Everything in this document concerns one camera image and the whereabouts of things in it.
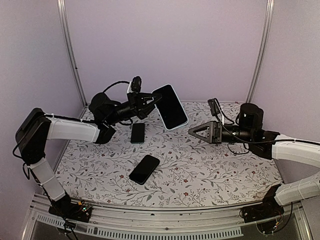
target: lavender wall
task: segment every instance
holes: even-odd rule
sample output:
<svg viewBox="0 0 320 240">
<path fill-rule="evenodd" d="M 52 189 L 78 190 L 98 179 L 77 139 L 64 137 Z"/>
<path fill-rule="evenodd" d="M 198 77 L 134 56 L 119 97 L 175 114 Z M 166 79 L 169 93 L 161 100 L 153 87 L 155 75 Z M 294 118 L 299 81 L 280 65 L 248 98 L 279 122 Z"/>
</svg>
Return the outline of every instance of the lavender wall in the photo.
<svg viewBox="0 0 320 240">
<path fill-rule="evenodd" d="M 266 0 L 68 0 L 66 11 L 85 94 L 142 77 L 149 92 L 172 83 L 184 101 L 245 101 Z M 126 86 L 110 91 L 125 100 Z"/>
<path fill-rule="evenodd" d="M 15 133 L 34 107 L 77 116 L 76 92 L 56 0 L 4 0 L 0 7 L 0 239 L 21 239 L 20 229 L 39 188 L 12 156 Z M 48 142 L 53 164 L 61 141 Z"/>
<path fill-rule="evenodd" d="M 320 1 L 275 1 L 272 26 L 253 102 L 264 128 L 320 142 Z M 320 169 L 277 161 L 286 183 Z M 314 239 L 320 236 L 320 197 L 302 202 Z"/>
</svg>

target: white-edged smartphone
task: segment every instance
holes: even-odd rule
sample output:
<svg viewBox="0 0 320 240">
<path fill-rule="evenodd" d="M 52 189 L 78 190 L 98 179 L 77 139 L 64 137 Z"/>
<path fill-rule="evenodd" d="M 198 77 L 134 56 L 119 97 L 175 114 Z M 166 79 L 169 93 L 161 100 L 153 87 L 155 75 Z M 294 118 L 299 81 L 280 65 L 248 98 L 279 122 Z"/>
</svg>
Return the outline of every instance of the white-edged smartphone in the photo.
<svg viewBox="0 0 320 240">
<path fill-rule="evenodd" d="M 160 114 L 165 129 L 174 130 L 188 123 L 186 111 L 170 84 L 159 87 L 152 93 L 162 95 L 161 100 L 155 104 L 155 107 Z"/>
</svg>

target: smartphone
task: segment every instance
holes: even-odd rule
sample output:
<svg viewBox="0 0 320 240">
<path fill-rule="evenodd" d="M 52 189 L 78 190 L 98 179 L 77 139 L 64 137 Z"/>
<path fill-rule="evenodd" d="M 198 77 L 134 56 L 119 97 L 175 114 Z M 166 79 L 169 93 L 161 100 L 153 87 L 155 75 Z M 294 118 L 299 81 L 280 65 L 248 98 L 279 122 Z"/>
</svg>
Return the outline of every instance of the smartphone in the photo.
<svg viewBox="0 0 320 240">
<path fill-rule="evenodd" d="M 134 123 L 131 129 L 131 140 L 132 144 L 142 144 L 145 142 L 145 124 Z"/>
<path fill-rule="evenodd" d="M 164 85 L 152 93 L 162 95 L 161 100 L 155 104 L 155 107 L 167 130 L 173 130 L 188 123 L 187 114 L 170 84 Z"/>
<path fill-rule="evenodd" d="M 146 155 L 130 173 L 129 178 L 137 184 L 143 185 L 159 163 L 159 159 L 151 155 Z"/>
</svg>

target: floral tablecloth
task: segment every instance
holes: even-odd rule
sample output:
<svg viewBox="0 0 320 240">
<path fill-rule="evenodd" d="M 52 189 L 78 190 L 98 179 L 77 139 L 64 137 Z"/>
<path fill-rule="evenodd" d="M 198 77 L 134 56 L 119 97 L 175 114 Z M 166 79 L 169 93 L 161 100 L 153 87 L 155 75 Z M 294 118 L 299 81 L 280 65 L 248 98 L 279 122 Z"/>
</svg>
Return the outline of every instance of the floral tablecloth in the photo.
<svg viewBox="0 0 320 240">
<path fill-rule="evenodd" d="M 117 124 L 107 144 L 70 141 L 56 176 L 75 198 L 119 205 L 148 207 L 222 206 L 261 200 L 271 185 L 282 182 L 273 160 L 252 153 L 232 154 L 227 144 L 208 144 L 188 135 L 188 129 L 214 120 L 206 102 L 185 102 L 186 126 L 165 130 L 154 110 L 143 121 L 145 142 L 130 143 L 131 126 Z M 222 103 L 233 119 L 240 104 Z M 87 111 L 86 119 L 92 119 Z M 231 145 L 236 152 L 245 149 Z M 145 155 L 160 160 L 144 185 L 129 179 Z"/>
</svg>

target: wire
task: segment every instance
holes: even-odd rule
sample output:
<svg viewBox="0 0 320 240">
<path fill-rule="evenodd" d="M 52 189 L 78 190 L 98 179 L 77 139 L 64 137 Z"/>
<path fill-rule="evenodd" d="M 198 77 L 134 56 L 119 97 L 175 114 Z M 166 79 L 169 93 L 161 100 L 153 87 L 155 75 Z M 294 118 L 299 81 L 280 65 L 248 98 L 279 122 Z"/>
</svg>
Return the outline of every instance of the wire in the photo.
<svg viewBox="0 0 320 240">
<path fill-rule="evenodd" d="M 221 110 L 220 103 L 219 103 L 218 101 L 216 101 L 215 103 L 218 105 L 220 113 L 221 113 L 227 120 L 229 120 L 229 122 L 231 122 L 231 123 L 226 123 L 226 124 L 227 124 L 227 125 L 234 125 L 234 124 L 235 124 L 235 121 L 233 121 L 232 119 L 230 119 L 229 117 L 227 117 L 227 116 L 225 115 L 225 113 Z M 214 113 L 215 113 L 215 116 L 218 118 L 218 114 L 217 114 L 217 112 L 216 112 L 215 110 L 214 110 Z"/>
<path fill-rule="evenodd" d="M 20 145 L 20 143 L 21 143 L 21 140 L 15 145 L 14 149 L 12 150 L 13 156 L 15 156 L 15 157 L 18 158 L 18 159 L 22 159 L 22 157 L 19 156 L 19 155 L 17 155 L 17 154 L 15 154 L 15 151 L 16 151 L 17 148 L 19 147 L 19 145 Z"/>
<path fill-rule="evenodd" d="M 65 230 L 64 235 L 65 235 L 69 240 L 73 240 L 73 239 L 68 235 L 69 233 L 66 233 L 66 231 L 67 231 L 67 226 L 68 226 L 69 229 L 71 230 L 71 232 L 72 232 L 75 240 L 79 240 L 79 238 L 77 237 L 75 231 L 73 230 L 73 227 L 72 227 L 72 225 L 70 224 L 70 222 L 69 222 L 69 221 L 67 220 L 67 218 L 64 217 L 63 214 L 56 208 L 54 202 L 53 202 L 53 201 L 51 200 L 51 198 L 49 197 L 49 194 L 48 194 L 47 190 L 46 190 L 43 186 L 41 186 L 41 187 L 42 187 L 42 189 L 43 189 L 43 191 L 44 191 L 44 193 L 45 193 L 44 195 L 46 195 L 46 197 L 49 199 L 51 206 L 53 206 L 53 208 L 55 209 L 55 211 L 56 211 L 56 212 L 60 215 L 60 217 L 64 220 L 64 230 Z"/>
<path fill-rule="evenodd" d="M 277 233 L 277 232 L 280 232 L 280 231 L 281 231 L 282 229 L 284 229 L 284 228 L 288 225 L 288 223 L 290 222 L 290 219 L 291 219 L 291 216 L 292 216 L 292 213 L 293 213 L 293 209 L 294 209 L 294 203 L 291 202 L 291 210 L 290 210 L 289 218 L 288 218 L 288 220 L 285 222 L 285 224 L 284 224 L 281 228 L 279 228 L 278 230 L 275 229 L 275 230 L 273 231 L 272 229 L 270 229 L 268 232 L 266 232 L 266 231 L 264 231 L 262 228 L 259 229 L 259 228 L 258 228 L 258 224 L 255 225 L 255 226 L 256 226 L 256 229 L 258 229 L 258 231 L 259 231 L 261 234 L 265 235 L 265 236 L 273 235 L 273 234 L 275 234 L 275 233 Z M 282 219 L 283 219 L 283 215 L 282 215 L 281 213 L 280 213 L 280 219 L 279 219 L 279 220 L 277 220 L 277 218 L 275 218 L 275 220 L 277 221 L 277 223 L 276 223 L 276 228 L 278 227 L 278 224 L 281 222 Z"/>
<path fill-rule="evenodd" d="M 290 215 L 289 215 L 288 220 L 285 222 L 285 224 L 281 228 L 279 228 L 278 230 L 274 231 L 274 233 L 280 232 L 282 229 L 284 229 L 288 225 L 288 223 L 289 223 L 289 221 L 291 219 L 291 216 L 292 216 L 293 209 L 294 209 L 294 203 L 291 202 L 291 211 L 290 211 Z"/>
<path fill-rule="evenodd" d="M 129 118 L 128 120 L 130 121 L 130 123 L 125 123 L 125 122 L 120 121 L 119 124 L 121 124 L 123 126 L 130 126 L 134 123 L 134 121 L 131 118 Z"/>
<path fill-rule="evenodd" d="M 213 99 L 216 104 L 219 104 L 218 99 L 214 98 Z M 216 112 L 216 108 L 213 108 L 214 114 L 218 115 Z M 306 140 L 299 140 L 299 139 L 278 139 L 278 140 L 270 140 L 270 141 L 245 141 L 235 135 L 233 135 L 232 132 L 230 132 L 226 126 L 223 125 L 223 123 L 221 122 L 220 118 L 216 117 L 216 119 L 218 120 L 218 122 L 221 124 L 221 126 L 223 127 L 223 129 L 229 133 L 233 138 L 239 140 L 241 143 L 243 144 L 269 144 L 269 143 L 278 143 L 278 142 L 299 142 L 299 143 L 305 143 L 305 144 L 312 144 L 312 145 L 317 145 L 320 146 L 319 142 L 314 142 L 314 141 L 306 141 Z"/>
<path fill-rule="evenodd" d="M 105 93 L 108 89 L 112 88 L 114 85 L 117 85 L 117 84 L 130 84 L 130 82 L 128 82 L 128 81 L 117 81 L 115 83 L 112 83 L 105 90 L 103 90 L 103 93 Z"/>
<path fill-rule="evenodd" d="M 25 169 L 25 165 L 27 165 L 25 162 L 22 164 L 22 171 L 25 175 L 25 177 L 30 180 L 30 169 L 28 168 L 28 165 L 27 165 L 27 169 L 28 171 L 26 172 L 26 169 Z"/>
<path fill-rule="evenodd" d="M 240 113 L 238 113 L 238 115 L 235 118 L 235 123 L 239 126 L 239 117 L 240 117 Z"/>
<path fill-rule="evenodd" d="M 233 151 L 233 150 L 230 149 L 229 145 L 230 145 L 230 143 L 227 144 L 227 147 L 228 147 L 229 151 L 232 152 L 232 153 L 235 154 L 235 155 L 243 155 L 243 154 L 248 154 L 248 153 L 250 153 L 249 150 L 246 151 L 246 152 L 235 152 L 235 151 Z"/>
<path fill-rule="evenodd" d="M 59 115 L 54 115 L 54 114 L 46 114 L 45 116 L 48 118 L 64 119 L 64 120 L 85 123 L 85 124 L 94 124 L 95 123 L 94 120 L 83 120 L 83 119 L 79 119 L 79 118 L 75 118 L 75 117 L 59 116 Z"/>
</svg>

